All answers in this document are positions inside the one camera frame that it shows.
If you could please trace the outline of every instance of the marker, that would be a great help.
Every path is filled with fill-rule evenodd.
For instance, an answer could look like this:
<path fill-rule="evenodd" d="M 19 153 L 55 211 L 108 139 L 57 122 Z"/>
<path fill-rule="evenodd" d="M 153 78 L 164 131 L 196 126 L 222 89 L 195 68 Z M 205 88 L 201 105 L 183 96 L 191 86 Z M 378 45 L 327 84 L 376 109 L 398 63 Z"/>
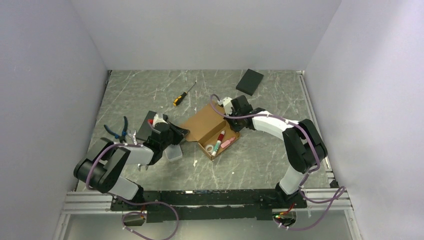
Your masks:
<path fill-rule="evenodd" d="M 222 143 L 222 140 L 224 139 L 225 130 L 222 130 L 221 134 L 218 136 L 218 141 L 216 141 L 215 147 L 213 148 L 212 156 L 215 156 L 218 152 L 218 149 L 220 149 L 220 145 Z"/>

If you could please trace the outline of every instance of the metal frame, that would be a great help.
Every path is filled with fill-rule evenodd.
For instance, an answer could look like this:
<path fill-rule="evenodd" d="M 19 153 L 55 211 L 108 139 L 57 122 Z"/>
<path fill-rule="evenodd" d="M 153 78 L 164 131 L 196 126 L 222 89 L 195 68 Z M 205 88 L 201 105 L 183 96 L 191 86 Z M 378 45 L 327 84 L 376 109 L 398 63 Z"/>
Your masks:
<path fill-rule="evenodd" d="M 305 96 L 305 102 L 310 119 L 316 126 L 318 133 L 321 134 L 317 119 L 315 117 L 314 110 L 312 108 L 311 100 L 308 95 L 308 90 L 305 85 L 303 77 L 304 71 L 297 71 L 298 80 Z M 324 159 L 324 167 L 328 178 L 328 183 L 331 183 L 335 177 L 331 168 L 328 157 Z M 336 192 L 336 188 L 304 188 L 305 195 L 313 200 L 324 200 L 332 198 Z M 66 194 L 66 198 L 63 204 L 63 208 L 57 222 L 56 230 L 53 235 L 53 240 L 64 240 L 67 231 L 68 223 L 72 215 L 87 215 L 87 214 L 124 214 L 123 211 L 111 211 L 111 203 L 113 198 L 111 195 L 103 194 L 97 191 L 71 191 Z M 327 208 L 328 203 L 316 204 L 307 202 L 307 208 L 296 208 L 296 211 L 307 211 L 308 215 L 311 216 L 314 211 L 323 211 Z M 188 208 L 200 207 L 200 205 L 185 206 Z M 214 205 L 214 207 L 224 207 L 224 205 Z M 273 209 L 273 213 L 286 211 L 287 209 Z M 330 211 L 344 211 L 346 216 L 347 224 L 350 230 L 350 234 L 353 240 L 362 240 L 361 233 L 359 231 L 358 223 L 355 217 L 354 209 L 352 207 L 349 193 L 345 192 L 342 196 L 336 199 Z"/>

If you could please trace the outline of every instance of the black rubber pad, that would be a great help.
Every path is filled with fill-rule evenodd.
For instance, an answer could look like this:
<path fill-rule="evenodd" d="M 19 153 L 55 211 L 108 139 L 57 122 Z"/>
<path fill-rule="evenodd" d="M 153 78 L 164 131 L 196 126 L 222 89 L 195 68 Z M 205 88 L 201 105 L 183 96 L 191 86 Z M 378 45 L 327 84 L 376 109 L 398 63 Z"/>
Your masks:
<path fill-rule="evenodd" d="M 263 74 L 260 74 L 259 72 L 248 69 L 246 73 L 243 75 L 243 77 L 241 78 L 241 80 L 238 82 L 235 89 L 252 96 L 255 93 L 256 89 L 258 88 L 263 78 L 264 78 Z"/>

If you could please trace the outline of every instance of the gray marble table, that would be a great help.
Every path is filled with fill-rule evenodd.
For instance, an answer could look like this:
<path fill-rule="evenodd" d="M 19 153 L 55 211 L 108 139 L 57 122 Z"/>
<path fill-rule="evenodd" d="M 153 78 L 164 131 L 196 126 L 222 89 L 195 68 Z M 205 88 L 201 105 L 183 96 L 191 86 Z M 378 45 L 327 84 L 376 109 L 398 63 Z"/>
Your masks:
<path fill-rule="evenodd" d="M 149 110 L 162 112 L 178 125 L 209 102 L 212 93 L 235 98 L 243 93 L 236 85 L 245 70 L 136 70 L 112 71 L 98 112 L 90 147 L 100 138 L 113 140 L 103 128 L 121 131 L 123 116 L 129 129 L 138 130 Z M 295 71 L 258 70 L 264 78 L 253 96 L 247 99 L 253 108 L 291 120 L 309 118 L 305 95 Z M 173 100 L 195 81 L 181 105 Z M 169 162 L 162 158 L 148 170 L 138 171 L 135 164 L 125 166 L 122 176 L 145 190 L 223 190 L 274 188 L 286 172 L 284 142 L 259 131 L 243 129 L 241 138 L 214 161 L 210 161 L 195 142 L 181 144 L 183 158 Z M 305 183 L 307 188 L 329 188 L 321 168 Z M 78 191 L 84 191 L 79 184 Z"/>

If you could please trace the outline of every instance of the pliers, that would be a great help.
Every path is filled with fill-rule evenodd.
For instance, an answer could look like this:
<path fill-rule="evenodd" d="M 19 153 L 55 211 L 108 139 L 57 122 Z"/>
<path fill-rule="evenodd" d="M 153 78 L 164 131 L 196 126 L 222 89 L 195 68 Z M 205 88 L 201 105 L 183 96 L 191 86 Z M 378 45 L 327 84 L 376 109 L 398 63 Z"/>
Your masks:
<path fill-rule="evenodd" d="M 123 129 L 122 129 L 122 134 L 118 135 L 117 133 L 113 132 L 108 125 L 103 125 L 104 129 L 106 129 L 106 132 L 108 132 L 110 135 L 114 136 L 115 139 L 119 139 L 119 142 L 122 143 L 126 143 L 127 140 L 125 139 L 125 136 L 127 136 L 127 129 L 128 129 L 128 119 L 126 116 L 123 116 Z"/>

